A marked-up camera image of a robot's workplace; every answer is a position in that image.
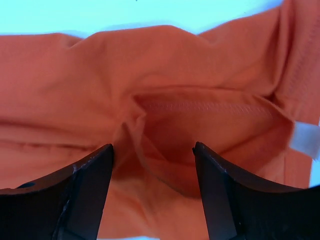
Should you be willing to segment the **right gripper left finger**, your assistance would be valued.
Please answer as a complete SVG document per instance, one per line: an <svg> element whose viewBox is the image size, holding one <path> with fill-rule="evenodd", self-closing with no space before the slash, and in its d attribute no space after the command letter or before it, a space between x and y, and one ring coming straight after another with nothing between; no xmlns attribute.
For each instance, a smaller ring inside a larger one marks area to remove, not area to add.
<svg viewBox="0 0 320 240"><path fill-rule="evenodd" d="M49 175L0 191L2 240L96 240L112 176L104 145Z"/></svg>

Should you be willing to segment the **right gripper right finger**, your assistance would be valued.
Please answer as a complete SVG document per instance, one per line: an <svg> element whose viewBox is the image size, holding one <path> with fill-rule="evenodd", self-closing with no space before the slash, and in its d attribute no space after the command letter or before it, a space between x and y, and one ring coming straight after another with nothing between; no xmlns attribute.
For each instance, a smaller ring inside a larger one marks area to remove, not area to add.
<svg viewBox="0 0 320 240"><path fill-rule="evenodd" d="M201 142L193 148L211 240L317 240L320 188L296 188L259 177Z"/></svg>

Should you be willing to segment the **orange t-shirt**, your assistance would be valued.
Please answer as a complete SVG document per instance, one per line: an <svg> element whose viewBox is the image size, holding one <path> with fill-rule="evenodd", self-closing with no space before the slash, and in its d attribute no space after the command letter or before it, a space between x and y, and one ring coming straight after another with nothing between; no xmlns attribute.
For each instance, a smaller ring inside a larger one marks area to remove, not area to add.
<svg viewBox="0 0 320 240"><path fill-rule="evenodd" d="M198 35L170 25L0 38L0 186L15 188L106 144L114 168L102 239L206 240L192 149L307 188L289 148L320 118L320 3L286 0Z"/></svg>

